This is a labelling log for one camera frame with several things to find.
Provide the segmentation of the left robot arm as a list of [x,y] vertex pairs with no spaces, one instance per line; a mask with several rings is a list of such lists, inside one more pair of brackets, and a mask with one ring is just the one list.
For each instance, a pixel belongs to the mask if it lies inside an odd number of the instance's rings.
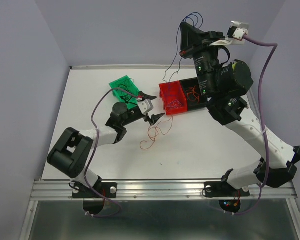
[[105,126],[97,126],[92,118],[92,129],[66,128],[50,150],[46,160],[49,165],[71,180],[82,184],[85,193],[90,197],[101,195],[102,179],[90,170],[97,148],[119,143],[127,134],[127,125],[144,120],[150,126],[154,126],[163,117],[162,113],[149,115],[154,108],[152,101],[156,96],[142,91],[133,94],[119,87],[108,90],[106,95],[113,91],[131,96],[136,100],[136,106],[129,109],[126,103],[116,102]]

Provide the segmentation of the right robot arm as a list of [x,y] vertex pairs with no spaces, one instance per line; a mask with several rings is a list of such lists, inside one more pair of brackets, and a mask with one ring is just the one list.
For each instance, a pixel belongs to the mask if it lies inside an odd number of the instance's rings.
[[187,22],[179,27],[179,54],[194,61],[209,114],[260,155],[251,165],[229,169],[219,182],[205,183],[202,194],[207,198],[230,197],[251,185],[279,188],[292,181],[298,170],[300,146],[291,146],[276,136],[266,127],[264,117],[254,114],[243,99],[254,83],[249,66],[241,60],[222,63],[218,58],[219,50],[251,41],[248,24],[234,21],[227,34],[204,32]]

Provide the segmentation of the green plastic bin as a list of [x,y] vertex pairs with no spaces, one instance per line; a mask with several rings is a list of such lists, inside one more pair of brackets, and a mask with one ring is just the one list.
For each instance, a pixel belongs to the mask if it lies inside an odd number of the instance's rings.
[[[108,85],[110,86],[111,89],[120,88],[135,96],[137,96],[138,92],[140,91],[138,87],[135,85],[134,80],[127,75],[115,81],[110,82]],[[132,97],[130,94],[127,94],[126,92],[117,89],[112,91],[113,95],[120,102],[125,103],[128,109],[132,109],[138,105],[137,100],[136,98]]]

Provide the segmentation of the red plastic bin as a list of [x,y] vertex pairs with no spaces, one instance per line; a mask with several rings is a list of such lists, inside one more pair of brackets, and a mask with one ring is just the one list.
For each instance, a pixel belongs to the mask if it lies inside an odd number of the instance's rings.
[[188,111],[187,101],[180,81],[159,84],[159,96],[167,116],[183,114]]

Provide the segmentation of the black plastic bin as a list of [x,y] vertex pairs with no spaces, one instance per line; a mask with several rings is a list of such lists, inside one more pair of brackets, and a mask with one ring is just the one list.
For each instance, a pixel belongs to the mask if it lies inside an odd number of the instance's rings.
[[196,77],[183,79],[179,82],[186,98],[188,112],[207,107],[208,99],[206,96],[201,95],[198,79]]

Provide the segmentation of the aluminium back rail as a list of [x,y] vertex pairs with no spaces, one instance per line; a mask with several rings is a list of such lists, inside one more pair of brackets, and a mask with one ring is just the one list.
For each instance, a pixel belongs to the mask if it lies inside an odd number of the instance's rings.
[[160,64],[108,64],[70,66],[71,70],[167,70],[168,65]]

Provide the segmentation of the aluminium rail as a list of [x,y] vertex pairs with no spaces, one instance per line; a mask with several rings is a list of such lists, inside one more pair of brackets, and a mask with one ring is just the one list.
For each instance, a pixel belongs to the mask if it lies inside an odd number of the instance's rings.
[[231,129],[267,161],[271,171],[285,169],[294,155],[293,147],[265,125],[259,110],[245,109],[240,116],[241,121],[235,122]]
[[70,66],[71,70],[167,70],[168,65],[160,64],[108,64]]
[[[202,195],[206,179],[192,180],[114,180],[117,182],[115,201],[196,201],[221,200],[233,197],[207,198]],[[66,180],[35,181],[30,194],[31,201],[78,201],[72,197],[73,190]],[[249,187],[250,196],[241,196],[243,200],[257,200],[259,188]],[[293,183],[280,188],[264,187],[261,199],[296,199],[298,197]]]

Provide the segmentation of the aluminium front rail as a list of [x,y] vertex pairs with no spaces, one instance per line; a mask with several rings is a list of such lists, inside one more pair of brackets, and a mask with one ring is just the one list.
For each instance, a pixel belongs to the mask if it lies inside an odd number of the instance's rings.
[[[221,200],[233,197],[207,198],[202,195],[206,179],[192,180],[114,180],[117,182],[115,201],[196,201]],[[35,181],[30,194],[31,201],[78,201],[72,197],[73,190],[66,180]],[[250,196],[241,196],[243,200],[257,200],[259,188],[249,187]],[[261,199],[296,199],[298,197],[293,183],[280,188],[264,187]]]

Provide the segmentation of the aluminium right side rail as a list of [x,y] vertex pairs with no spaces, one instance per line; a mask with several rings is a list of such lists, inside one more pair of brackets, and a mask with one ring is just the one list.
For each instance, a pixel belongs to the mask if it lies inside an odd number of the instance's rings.
[[285,169],[294,155],[293,147],[265,125],[259,110],[245,109],[240,116],[241,121],[235,122],[231,129],[267,161],[271,171]]

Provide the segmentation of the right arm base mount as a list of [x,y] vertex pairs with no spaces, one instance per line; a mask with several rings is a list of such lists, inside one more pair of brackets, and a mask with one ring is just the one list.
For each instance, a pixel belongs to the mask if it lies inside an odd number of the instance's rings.
[[240,194],[241,197],[249,197],[249,190],[244,191],[242,188],[235,189],[228,184],[227,180],[233,170],[233,168],[228,170],[220,181],[206,181],[202,195],[207,198],[235,197],[237,194]]

